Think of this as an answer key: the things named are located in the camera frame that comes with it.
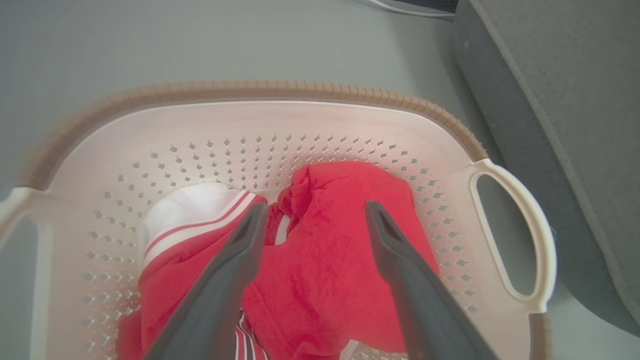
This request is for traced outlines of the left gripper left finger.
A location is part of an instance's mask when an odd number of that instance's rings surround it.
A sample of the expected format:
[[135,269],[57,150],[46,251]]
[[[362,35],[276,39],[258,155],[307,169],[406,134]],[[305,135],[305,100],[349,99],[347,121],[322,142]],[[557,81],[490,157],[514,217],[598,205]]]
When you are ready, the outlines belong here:
[[258,275],[267,225],[268,206],[252,205],[144,360],[268,360],[241,312],[243,292]]

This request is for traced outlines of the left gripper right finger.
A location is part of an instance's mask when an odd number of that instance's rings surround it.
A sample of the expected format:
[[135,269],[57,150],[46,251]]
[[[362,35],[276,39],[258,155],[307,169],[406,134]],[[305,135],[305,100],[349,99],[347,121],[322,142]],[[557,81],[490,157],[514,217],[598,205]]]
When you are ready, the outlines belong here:
[[498,360],[471,319],[379,202],[365,204],[378,272],[388,283],[409,360]]

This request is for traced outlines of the red white basketball jersey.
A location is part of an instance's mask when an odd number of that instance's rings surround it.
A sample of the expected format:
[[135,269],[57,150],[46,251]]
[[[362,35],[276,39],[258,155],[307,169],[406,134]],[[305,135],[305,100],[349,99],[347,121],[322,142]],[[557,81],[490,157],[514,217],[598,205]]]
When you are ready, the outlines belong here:
[[[178,189],[160,199],[138,226],[137,248],[142,265],[138,280],[141,305],[119,321],[119,360],[143,360],[170,317],[221,253],[250,207],[267,200],[221,183]],[[277,203],[269,205],[265,247],[286,241],[290,217]],[[245,309],[231,310],[234,360],[297,360],[288,341],[275,335],[275,325],[259,319],[259,305],[243,299]]]

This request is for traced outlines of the plain red t-shirt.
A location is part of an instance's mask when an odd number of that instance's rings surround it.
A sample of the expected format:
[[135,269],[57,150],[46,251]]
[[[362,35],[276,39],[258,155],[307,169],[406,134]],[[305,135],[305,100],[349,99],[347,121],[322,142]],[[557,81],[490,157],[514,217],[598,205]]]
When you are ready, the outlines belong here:
[[242,299],[270,360],[339,360],[350,341],[406,351],[393,294],[371,248],[368,201],[381,203],[438,271],[406,180],[370,162],[298,168],[269,207],[260,269]]

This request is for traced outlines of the cream perforated laundry basket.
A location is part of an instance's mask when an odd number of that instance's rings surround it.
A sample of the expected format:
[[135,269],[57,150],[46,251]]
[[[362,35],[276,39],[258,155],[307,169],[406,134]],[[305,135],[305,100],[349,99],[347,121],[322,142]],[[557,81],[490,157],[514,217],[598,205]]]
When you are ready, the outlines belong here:
[[[369,162],[407,181],[441,280],[500,360],[553,360],[551,228],[466,126],[416,96],[322,82],[171,83],[121,92],[60,126],[0,202],[0,251],[38,228],[29,360],[115,360],[139,306],[137,225],[166,194],[220,182],[274,202],[306,164]],[[530,230],[530,295],[510,282],[478,192],[494,178]]]

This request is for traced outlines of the grey fabric sofa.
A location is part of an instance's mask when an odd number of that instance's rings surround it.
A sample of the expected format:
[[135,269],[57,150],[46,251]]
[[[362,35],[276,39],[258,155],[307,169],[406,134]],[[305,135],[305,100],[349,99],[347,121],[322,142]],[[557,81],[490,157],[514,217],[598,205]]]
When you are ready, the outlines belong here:
[[455,55],[558,276],[640,338],[640,0],[459,0]]

